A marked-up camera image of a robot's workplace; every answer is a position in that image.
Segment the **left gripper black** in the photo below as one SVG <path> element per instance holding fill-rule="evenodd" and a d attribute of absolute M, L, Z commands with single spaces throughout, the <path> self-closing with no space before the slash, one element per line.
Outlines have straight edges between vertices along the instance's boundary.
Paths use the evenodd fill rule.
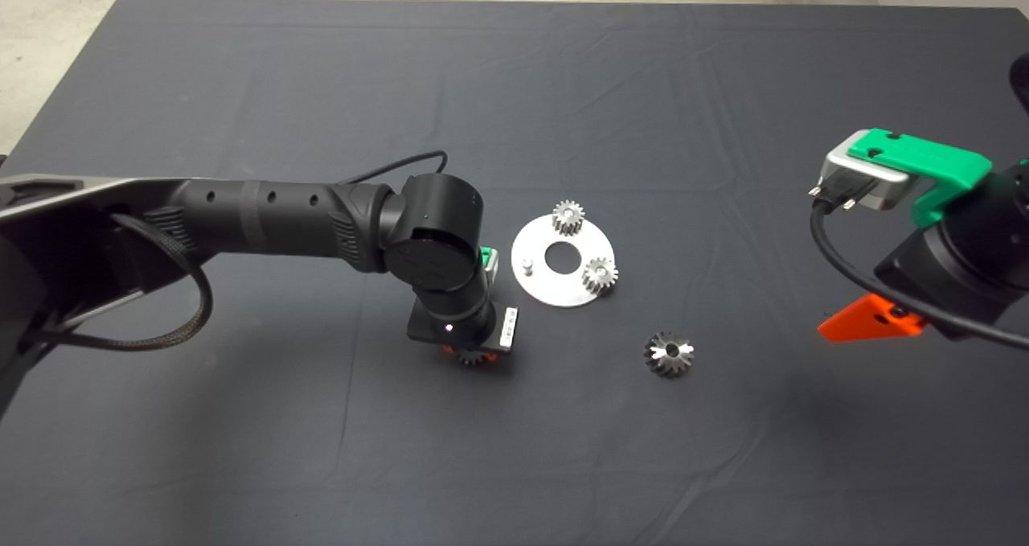
<path fill-rule="evenodd" d="M 416 300 L 409 315 L 409 338 L 422 343 L 441 345 L 441 359 L 456 359 L 459 351 L 510 355 L 519 310 L 486 301 L 466 318 L 440 318 Z"/>

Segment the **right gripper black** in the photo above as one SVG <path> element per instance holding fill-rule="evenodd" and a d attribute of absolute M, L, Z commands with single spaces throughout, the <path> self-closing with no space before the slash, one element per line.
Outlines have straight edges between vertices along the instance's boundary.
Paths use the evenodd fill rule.
<path fill-rule="evenodd" d="M 916 231 L 880 261 L 875 278 L 907 296 L 963 318 L 994 325 L 1015 303 L 1015 290 L 974 272 L 941 231 Z M 817 327 L 830 343 L 898 339 L 922 334 L 926 320 L 864 294 Z"/>

